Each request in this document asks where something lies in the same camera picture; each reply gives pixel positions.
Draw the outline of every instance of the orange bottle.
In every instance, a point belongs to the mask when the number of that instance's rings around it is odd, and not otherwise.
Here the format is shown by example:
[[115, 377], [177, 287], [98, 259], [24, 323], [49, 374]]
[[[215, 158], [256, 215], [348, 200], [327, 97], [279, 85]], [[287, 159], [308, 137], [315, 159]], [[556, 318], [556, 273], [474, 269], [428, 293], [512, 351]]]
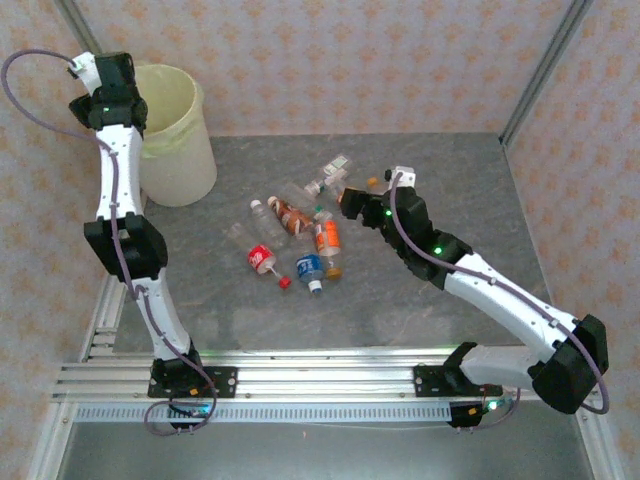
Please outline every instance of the orange bottle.
[[316, 225], [316, 247], [324, 263], [327, 278], [338, 280], [342, 277], [342, 248], [335, 220], [325, 220]]

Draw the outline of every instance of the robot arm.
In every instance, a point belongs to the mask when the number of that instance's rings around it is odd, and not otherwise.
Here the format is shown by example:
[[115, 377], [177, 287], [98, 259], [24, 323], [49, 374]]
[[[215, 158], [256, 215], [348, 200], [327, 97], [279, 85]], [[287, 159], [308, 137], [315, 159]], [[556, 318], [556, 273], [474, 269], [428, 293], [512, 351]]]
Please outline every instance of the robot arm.
[[[166, 243], [143, 216], [138, 172], [147, 107], [136, 87], [131, 56], [83, 53], [74, 62], [69, 71], [82, 80], [89, 93], [75, 99], [69, 108], [83, 125], [96, 131], [99, 140], [111, 147], [111, 152], [101, 148], [100, 204], [96, 220], [84, 226], [85, 238], [107, 271], [125, 282], [112, 239], [111, 220], [115, 211], [117, 235], [133, 287], [143, 287], [146, 292], [162, 336], [177, 352], [199, 364], [198, 353], [178, 319], [167, 288]], [[110, 156], [114, 153], [117, 165]], [[152, 378], [172, 391], [201, 386], [200, 376], [177, 358], [153, 328], [143, 296], [138, 295], [136, 302], [153, 341]]]
[[[465, 382], [528, 388], [556, 410], [574, 413], [597, 379], [567, 333], [579, 339], [604, 373], [608, 355], [602, 322], [592, 315], [579, 321], [547, 305], [498, 273], [469, 245], [450, 233], [434, 229], [424, 200], [415, 192], [413, 169], [396, 167], [385, 175], [389, 185], [396, 177], [400, 177], [395, 182], [398, 220], [408, 238], [428, 252], [432, 261], [418, 255], [398, 232], [392, 218], [390, 191], [372, 195], [348, 188], [340, 201], [342, 213], [350, 219], [362, 215], [363, 225], [378, 228], [414, 275], [478, 307], [528, 347], [523, 352], [520, 347], [462, 344], [447, 365], [457, 369], [457, 375], [448, 375], [447, 380], [453, 390]], [[478, 272], [486, 280], [472, 275]], [[553, 321], [548, 321], [540, 311]]]

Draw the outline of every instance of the wall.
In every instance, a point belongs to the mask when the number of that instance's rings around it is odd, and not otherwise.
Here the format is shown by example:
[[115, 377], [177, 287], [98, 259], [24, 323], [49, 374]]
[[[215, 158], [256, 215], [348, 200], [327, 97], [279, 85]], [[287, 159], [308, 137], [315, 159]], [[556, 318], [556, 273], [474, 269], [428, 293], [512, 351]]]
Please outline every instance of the wall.
[[[2, 61], [34, 46], [80, 53], [50, 0], [0, 2], [0, 19]], [[82, 85], [65, 68], [18, 60], [10, 84], [37, 116], [82, 130], [66, 108]], [[0, 94], [0, 478], [24, 477], [60, 363], [80, 351], [102, 278], [82, 234], [99, 188], [96, 149], [31, 124]]]
[[595, 2], [508, 152], [554, 302], [607, 324], [628, 478], [640, 472], [639, 58], [637, 1]]
[[188, 70], [215, 135], [504, 128], [570, 0], [79, 0], [105, 50]]

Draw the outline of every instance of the clear plastic bottle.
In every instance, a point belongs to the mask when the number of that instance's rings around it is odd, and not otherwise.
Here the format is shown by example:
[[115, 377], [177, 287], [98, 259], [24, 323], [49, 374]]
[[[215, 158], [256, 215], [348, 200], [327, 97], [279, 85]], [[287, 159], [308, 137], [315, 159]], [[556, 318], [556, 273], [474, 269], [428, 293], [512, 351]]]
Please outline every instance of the clear plastic bottle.
[[314, 295], [321, 293], [324, 268], [322, 260], [316, 253], [313, 235], [310, 231], [302, 232], [295, 236], [294, 250], [298, 278], [309, 287], [309, 291]]
[[278, 279], [278, 285], [283, 290], [291, 285], [291, 279], [280, 275], [276, 269], [276, 256], [265, 245], [259, 243], [251, 233], [240, 223], [234, 223], [226, 232], [238, 248], [247, 254], [247, 261], [259, 275], [271, 272]]
[[269, 197], [267, 204], [276, 214], [276, 217], [278, 217], [278, 220], [280, 220], [285, 230], [291, 235], [297, 235], [304, 230], [311, 230], [313, 228], [313, 222], [309, 217], [297, 208], [293, 208], [284, 200], [278, 197]]
[[315, 228], [316, 247], [322, 258], [329, 280], [338, 280], [342, 277], [342, 253], [338, 225], [330, 219], [320, 222]]
[[347, 188], [347, 183], [342, 178], [333, 177], [327, 178], [326, 182], [327, 194], [332, 200], [335, 200], [336, 203], [340, 203], [344, 189]]
[[316, 198], [293, 182], [285, 183], [278, 190], [278, 198], [287, 202], [293, 208], [300, 210], [307, 217], [319, 222], [331, 215], [318, 203]]
[[289, 235], [268, 206], [260, 200], [253, 200], [249, 206], [256, 230], [267, 245], [279, 250], [289, 243]]
[[328, 186], [327, 179], [344, 180], [355, 171], [355, 163], [344, 154], [338, 155], [336, 158], [327, 163], [320, 169], [320, 175], [309, 182], [305, 187], [305, 191], [313, 197], [320, 195]]

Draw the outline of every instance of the red bottle cap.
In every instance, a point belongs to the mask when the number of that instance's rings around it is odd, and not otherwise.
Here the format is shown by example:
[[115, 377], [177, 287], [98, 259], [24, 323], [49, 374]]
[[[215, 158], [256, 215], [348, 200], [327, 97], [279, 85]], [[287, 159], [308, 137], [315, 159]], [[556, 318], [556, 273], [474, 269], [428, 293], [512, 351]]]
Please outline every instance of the red bottle cap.
[[286, 290], [291, 285], [291, 279], [289, 277], [282, 277], [278, 285], [280, 285], [281, 289]]

